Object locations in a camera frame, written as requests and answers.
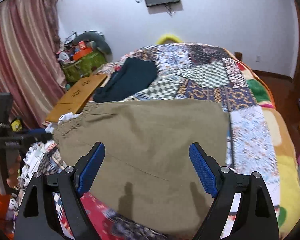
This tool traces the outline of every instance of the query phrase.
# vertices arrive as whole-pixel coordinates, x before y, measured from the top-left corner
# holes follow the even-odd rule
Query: green fabric
[[[247,80],[247,83],[258,103],[262,101],[270,101],[267,90],[259,81],[250,79]]]
[[[287,211],[285,208],[280,207],[280,213],[278,217],[278,226],[281,227],[287,218]]]

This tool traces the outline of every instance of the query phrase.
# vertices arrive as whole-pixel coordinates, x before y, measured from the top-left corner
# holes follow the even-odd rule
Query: yellow tag
[[[22,130],[22,124],[20,120],[15,120],[11,123],[11,128],[14,132],[19,132]]]

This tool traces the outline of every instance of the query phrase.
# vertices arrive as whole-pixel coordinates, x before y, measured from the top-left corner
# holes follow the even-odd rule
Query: wooden board
[[[60,116],[63,114],[70,112],[74,114],[79,113],[86,105],[94,90],[100,86],[106,78],[107,75],[101,74],[78,80],[54,106],[46,117],[46,121],[58,122]]]

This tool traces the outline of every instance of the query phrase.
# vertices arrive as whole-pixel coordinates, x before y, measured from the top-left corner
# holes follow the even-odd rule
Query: metal screw
[[[222,166],[222,167],[221,167],[221,171],[222,171],[223,173],[228,173],[228,172],[230,171],[230,169],[229,169],[227,166]]]
[[[74,168],[72,166],[68,166],[68,167],[66,167],[65,170],[66,170],[66,173],[70,173],[74,170]]]
[[[41,171],[35,172],[35,173],[33,174],[33,176],[34,176],[35,178],[40,177],[40,176],[41,176]]]
[[[255,171],[255,172],[253,173],[253,176],[255,176],[256,178],[260,178],[260,177],[261,177],[261,174],[260,174],[259,172]]]

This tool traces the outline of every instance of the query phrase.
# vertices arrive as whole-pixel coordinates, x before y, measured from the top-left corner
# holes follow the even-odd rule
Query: orange box
[[[86,48],[87,48],[86,43],[85,43],[84,41],[80,41],[80,42],[78,43],[78,45],[79,45],[79,48],[80,48],[80,49],[86,49]]]
[[[106,77],[107,75],[100,74],[79,79],[54,106],[46,117],[46,121],[58,122],[63,114],[80,113],[94,90],[103,83]]]
[[[90,47],[79,50],[78,52],[74,53],[73,60],[77,61],[77,60],[81,59],[82,57],[88,55],[92,51],[93,51],[93,49],[91,49]]]

